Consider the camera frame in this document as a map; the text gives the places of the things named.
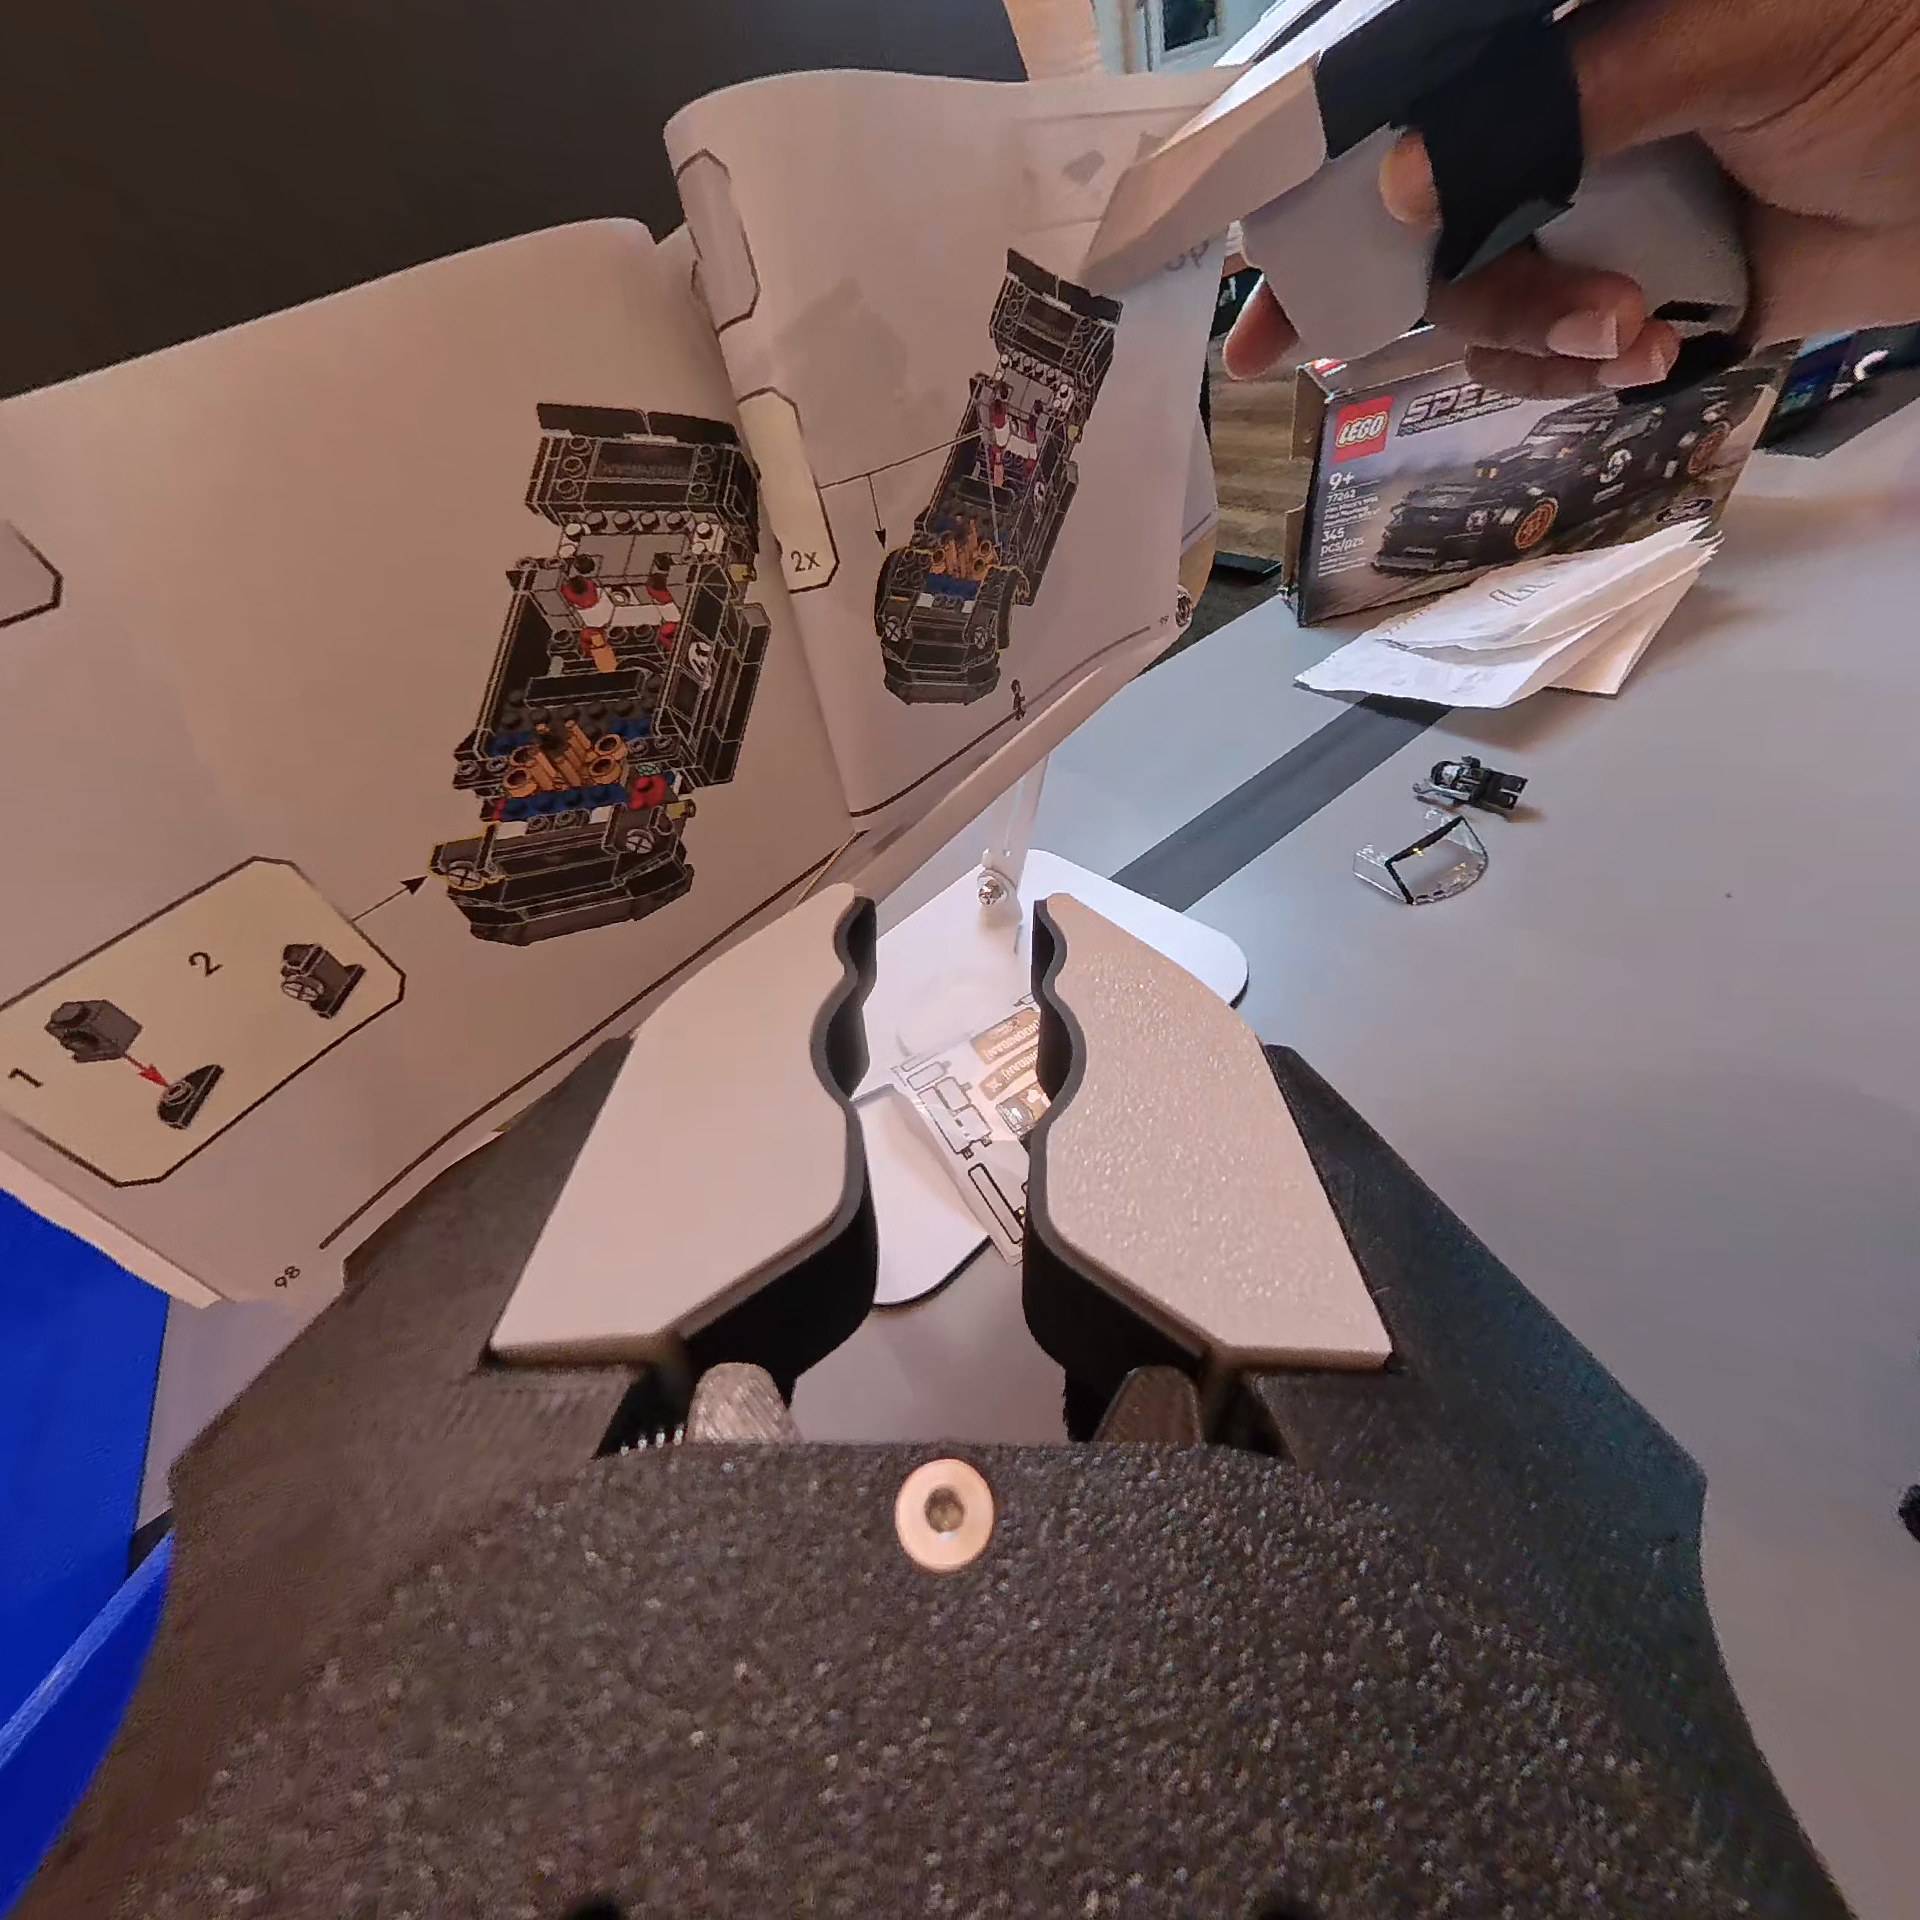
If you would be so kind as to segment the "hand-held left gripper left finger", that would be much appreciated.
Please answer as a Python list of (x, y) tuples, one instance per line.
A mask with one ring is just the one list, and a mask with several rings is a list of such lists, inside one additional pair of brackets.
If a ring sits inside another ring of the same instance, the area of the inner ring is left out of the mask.
[(852, 1093), (875, 906), (837, 883), (639, 1029), (489, 1338), (521, 1365), (804, 1375), (861, 1326), (877, 1231)]

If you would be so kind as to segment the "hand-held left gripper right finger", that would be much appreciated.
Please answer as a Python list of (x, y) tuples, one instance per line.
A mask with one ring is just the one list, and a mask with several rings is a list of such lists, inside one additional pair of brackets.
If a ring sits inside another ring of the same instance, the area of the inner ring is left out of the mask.
[(1075, 896), (1035, 906), (1025, 1319), (1067, 1376), (1371, 1375), (1393, 1346), (1256, 1032)]

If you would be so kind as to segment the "small black grey brick piece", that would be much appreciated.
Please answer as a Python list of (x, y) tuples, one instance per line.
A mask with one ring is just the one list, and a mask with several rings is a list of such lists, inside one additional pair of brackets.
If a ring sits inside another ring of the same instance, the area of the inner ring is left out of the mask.
[(1411, 791), (1433, 816), (1483, 811), (1513, 821), (1528, 818), (1525, 790), (1528, 779), (1522, 775), (1503, 774), (1477, 757), (1459, 757), (1436, 762)]

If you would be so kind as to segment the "blue plastic bin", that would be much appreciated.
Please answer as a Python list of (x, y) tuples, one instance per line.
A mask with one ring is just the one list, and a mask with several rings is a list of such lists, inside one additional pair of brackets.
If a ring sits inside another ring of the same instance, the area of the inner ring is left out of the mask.
[(4, 1903), (79, 1807), (149, 1661), (135, 1570), (168, 1296), (3, 1198)]

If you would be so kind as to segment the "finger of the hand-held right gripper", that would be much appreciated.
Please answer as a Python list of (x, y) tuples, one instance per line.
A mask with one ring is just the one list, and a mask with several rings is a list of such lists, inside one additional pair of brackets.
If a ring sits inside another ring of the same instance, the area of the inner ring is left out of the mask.
[(1322, 173), (1329, 134), (1317, 57), (1265, 57), (1149, 157), (1132, 162), (1082, 263), (1091, 291), (1120, 291), (1212, 246)]

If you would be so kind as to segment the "white book stand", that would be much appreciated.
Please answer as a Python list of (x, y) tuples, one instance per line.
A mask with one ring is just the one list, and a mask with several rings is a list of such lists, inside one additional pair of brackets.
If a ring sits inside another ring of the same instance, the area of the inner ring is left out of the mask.
[(855, 1093), (881, 1237), (881, 1307), (944, 1287), (993, 1248), (932, 1141), (897, 1093), (895, 1069), (996, 1022), (1029, 994), (1033, 906), (1072, 896), (1194, 975), (1224, 1002), (1249, 982), (1242, 950), (1116, 880), (1031, 849), (1047, 765), (1015, 775), (995, 757), (885, 855), (877, 982), (866, 1002), (871, 1070)]

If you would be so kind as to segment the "dark toy set box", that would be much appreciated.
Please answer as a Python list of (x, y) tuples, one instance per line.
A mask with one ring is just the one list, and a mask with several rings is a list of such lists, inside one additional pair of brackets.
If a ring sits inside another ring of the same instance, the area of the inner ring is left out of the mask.
[(1714, 525), (1795, 357), (1776, 346), (1674, 391), (1546, 400), (1491, 391), (1431, 327), (1352, 365), (1304, 365), (1293, 615), (1314, 629), (1488, 569)]

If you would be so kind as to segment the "white instruction booklet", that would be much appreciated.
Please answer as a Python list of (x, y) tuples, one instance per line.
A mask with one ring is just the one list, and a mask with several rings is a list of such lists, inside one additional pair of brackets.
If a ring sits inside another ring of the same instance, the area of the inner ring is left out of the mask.
[(354, 1243), (1177, 632), (1228, 87), (819, 71), (568, 225), (4, 403), (4, 1187), (195, 1306)]

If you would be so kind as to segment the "white sticker sheet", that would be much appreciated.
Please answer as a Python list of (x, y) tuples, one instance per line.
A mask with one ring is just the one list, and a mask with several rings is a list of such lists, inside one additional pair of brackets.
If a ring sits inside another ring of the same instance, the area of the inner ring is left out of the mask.
[(1002, 1259), (1019, 1267), (1026, 1141), (1050, 1109), (1041, 1085), (1041, 1011), (1025, 994), (996, 1022), (895, 1069), (897, 1093)]

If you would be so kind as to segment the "white paper bag pile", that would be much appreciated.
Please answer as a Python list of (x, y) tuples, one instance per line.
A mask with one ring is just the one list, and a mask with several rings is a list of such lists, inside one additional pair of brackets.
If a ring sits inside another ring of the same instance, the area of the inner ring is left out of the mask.
[(1311, 666), (1298, 688), (1496, 712), (1543, 688), (1617, 695), (1716, 555), (1681, 525), (1631, 545), (1497, 567)]

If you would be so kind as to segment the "clear toy windshield piece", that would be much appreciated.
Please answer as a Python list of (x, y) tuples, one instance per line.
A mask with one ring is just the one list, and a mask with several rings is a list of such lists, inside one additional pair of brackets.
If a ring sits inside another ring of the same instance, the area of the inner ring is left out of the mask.
[(1436, 811), (1426, 832), (1400, 850), (1360, 849), (1352, 874), (1397, 906), (1433, 906), (1473, 889), (1488, 865), (1477, 831)]

